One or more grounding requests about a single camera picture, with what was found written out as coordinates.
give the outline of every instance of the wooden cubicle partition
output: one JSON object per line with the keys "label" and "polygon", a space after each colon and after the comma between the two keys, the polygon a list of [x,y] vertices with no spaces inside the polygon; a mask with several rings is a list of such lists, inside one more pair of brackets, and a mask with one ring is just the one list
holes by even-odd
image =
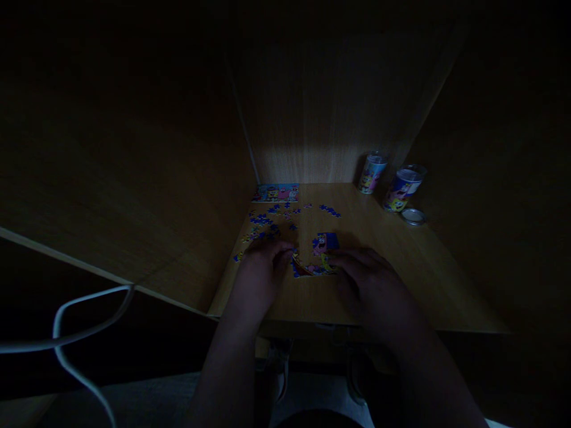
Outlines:
{"label": "wooden cubicle partition", "polygon": [[233,52],[262,182],[352,182],[363,154],[401,164],[461,48],[467,25],[272,44]]}
{"label": "wooden cubicle partition", "polygon": [[0,226],[207,311],[256,185],[224,50],[80,34],[3,46]]}
{"label": "wooden cubicle partition", "polygon": [[517,331],[569,334],[569,62],[557,20],[472,30],[408,160],[411,202]]}

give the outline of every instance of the wooden desk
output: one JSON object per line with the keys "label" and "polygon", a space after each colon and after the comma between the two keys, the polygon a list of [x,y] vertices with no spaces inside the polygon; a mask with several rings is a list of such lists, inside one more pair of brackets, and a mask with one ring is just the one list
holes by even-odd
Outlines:
{"label": "wooden desk", "polygon": [[[312,203],[313,208],[303,205]],[[342,215],[335,218],[319,209],[333,207]],[[273,203],[253,203],[257,214]],[[283,216],[268,217],[280,226],[283,237],[294,240],[300,257],[311,249],[319,232],[335,232],[341,248],[367,246],[393,264],[405,284],[420,302],[434,328],[451,331],[508,332],[505,324],[475,291],[471,281],[454,261],[428,225],[411,226],[399,215],[385,212],[372,197],[359,193],[353,184],[302,184],[297,231],[289,230]],[[231,256],[247,249],[241,237],[252,229],[247,217]],[[208,314],[220,316],[232,289],[239,263],[229,259]],[[354,325],[356,321],[344,308],[335,287],[337,278],[314,276],[294,278],[288,269],[283,288],[266,319]]]}

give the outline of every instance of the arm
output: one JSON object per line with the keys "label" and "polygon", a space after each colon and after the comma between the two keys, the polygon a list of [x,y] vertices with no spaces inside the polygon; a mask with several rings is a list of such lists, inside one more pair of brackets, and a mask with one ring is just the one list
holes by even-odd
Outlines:
{"label": "arm", "polygon": [[255,241],[244,255],[190,402],[190,426],[252,426],[256,334],[291,248],[284,241]]}
{"label": "arm", "polygon": [[393,267],[371,249],[340,250],[343,301],[394,354],[408,423],[478,427],[487,423],[454,360]]}

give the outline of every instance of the cartoon picture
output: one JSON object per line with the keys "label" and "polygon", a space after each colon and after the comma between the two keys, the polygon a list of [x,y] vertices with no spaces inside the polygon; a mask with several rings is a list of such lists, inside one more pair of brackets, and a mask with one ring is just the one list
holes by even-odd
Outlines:
{"label": "cartoon picture", "polygon": [[317,242],[313,240],[313,255],[318,256],[327,251],[327,236],[325,234],[317,235]]}
{"label": "cartoon picture", "polygon": [[279,198],[279,199],[287,200],[287,198],[289,197],[289,195],[290,195],[290,191],[289,191],[288,188],[283,187],[283,186],[280,187],[280,192],[278,193],[278,198]]}
{"label": "cartoon picture", "polygon": [[297,194],[299,193],[299,186],[297,184],[294,184],[291,187],[290,193],[289,193],[289,198],[287,199],[288,201],[297,201]]}
{"label": "cartoon picture", "polygon": [[390,204],[389,207],[392,208],[392,210],[394,211],[401,211],[402,208],[404,208],[404,206],[406,205],[406,203],[408,202],[408,198],[405,199],[394,199]]}
{"label": "cartoon picture", "polygon": [[266,190],[266,202],[277,202],[278,200],[278,190],[274,186],[269,186]]}
{"label": "cartoon picture", "polygon": [[406,194],[409,192],[409,188],[410,188],[410,183],[405,183],[399,189],[393,190],[392,192],[389,191],[387,199],[388,200],[403,199],[406,197]]}
{"label": "cartoon picture", "polygon": [[369,171],[365,171],[365,173],[363,174],[363,177],[361,177],[361,182],[359,183],[359,190],[360,191],[369,190],[369,187],[371,186],[372,181],[373,181],[373,178],[371,176],[371,173]]}
{"label": "cartoon picture", "polygon": [[299,184],[261,184],[252,202],[297,202]]}

